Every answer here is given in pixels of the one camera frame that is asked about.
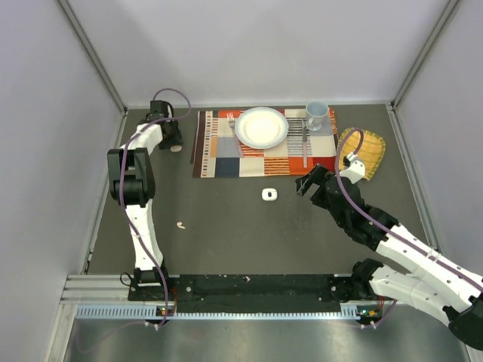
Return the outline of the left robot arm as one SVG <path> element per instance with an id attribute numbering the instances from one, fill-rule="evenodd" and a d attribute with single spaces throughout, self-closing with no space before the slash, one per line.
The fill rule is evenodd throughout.
<path id="1" fill-rule="evenodd" d="M 130 288 L 155 299 L 165 298 L 171 281 L 155 236 L 152 204 L 155 176 L 150 155 L 155 148 L 181 149 L 179 123 L 173 106 L 164 100 L 150 102 L 149 112 L 139 122 L 132 138 L 107 152 L 109 193 L 128 218 L 135 264 Z"/>

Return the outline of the white earbud charging case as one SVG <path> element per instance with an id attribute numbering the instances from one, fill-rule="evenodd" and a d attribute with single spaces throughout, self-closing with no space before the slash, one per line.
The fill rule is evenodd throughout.
<path id="1" fill-rule="evenodd" d="M 278 199 L 278 191 L 274 188 L 265 188 L 261 192 L 261 198 L 264 201 L 276 201 Z"/>

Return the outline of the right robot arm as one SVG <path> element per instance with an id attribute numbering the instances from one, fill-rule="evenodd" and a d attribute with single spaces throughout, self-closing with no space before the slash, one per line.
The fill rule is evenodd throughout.
<path id="1" fill-rule="evenodd" d="M 316 165 L 296 180 L 303 196 L 313 185 L 311 202 L 327 210 L 356 243 L 396 262 L 402 274 L 373 260 L 352 273 L 354 293 L 396 299 L 440 321 L 464 344 L 482 349 L 482 277 L 443 256 L 412 235 L 394 216 L 366 203 L 357 184 Z"/>

